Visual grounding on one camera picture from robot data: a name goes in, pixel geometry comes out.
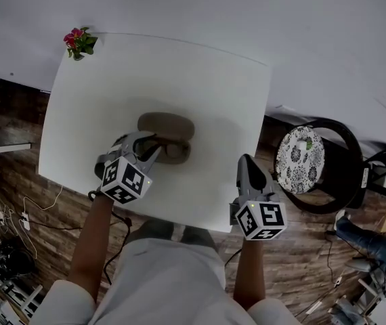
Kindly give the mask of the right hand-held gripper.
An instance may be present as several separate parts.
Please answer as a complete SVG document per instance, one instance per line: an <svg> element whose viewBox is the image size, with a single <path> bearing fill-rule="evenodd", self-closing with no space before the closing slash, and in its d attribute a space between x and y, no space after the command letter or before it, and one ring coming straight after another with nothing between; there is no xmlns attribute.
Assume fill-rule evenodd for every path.
<svg viewBox="0 0 386 325"><path fill-rule="evenodd" d="M274 191L267 169L262 169L249 154L238 160L236 186L239 195L260 195L257 199L239 199L229 204L230 223L237 225L248 241L273 240L287 228L286 207Z"/></svg>

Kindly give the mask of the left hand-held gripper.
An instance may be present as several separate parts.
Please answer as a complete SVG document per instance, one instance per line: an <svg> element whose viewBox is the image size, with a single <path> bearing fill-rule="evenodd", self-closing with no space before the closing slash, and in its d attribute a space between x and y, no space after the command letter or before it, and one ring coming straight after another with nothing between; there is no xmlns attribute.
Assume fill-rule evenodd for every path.
<svg viewBox="0 0 386 325"><path fill-rule="evenodd" d="M119 137L107 153L98 156L94 173L100 179L95 191L113 201L127 204L144 197L152 180L147 176L161 151L161 146L152 146L140 154L137 147L155 133L136 131Z"/></svg>

